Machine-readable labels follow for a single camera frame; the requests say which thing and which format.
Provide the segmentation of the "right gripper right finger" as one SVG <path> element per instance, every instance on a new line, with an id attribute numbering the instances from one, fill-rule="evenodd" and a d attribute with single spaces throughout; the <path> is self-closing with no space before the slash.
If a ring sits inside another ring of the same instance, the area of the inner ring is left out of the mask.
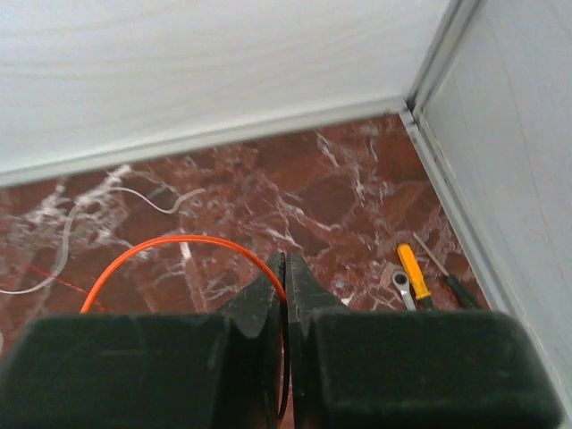
<path id="1" fill-rule="evenodd" d="M 284 261 L 298 428 L 557 428 L 526 330 L 486 310 L 358 311 Z"/>

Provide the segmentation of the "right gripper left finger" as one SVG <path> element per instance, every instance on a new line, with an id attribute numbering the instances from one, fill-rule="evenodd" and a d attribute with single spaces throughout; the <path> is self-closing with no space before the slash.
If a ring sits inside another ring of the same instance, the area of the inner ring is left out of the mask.
<path id="1" fill-rule="evenodd" d="M 58 315 L 1 362 L 4 428 L 275 428 L 280 301 L 261 273 L 203 315 Z"/>

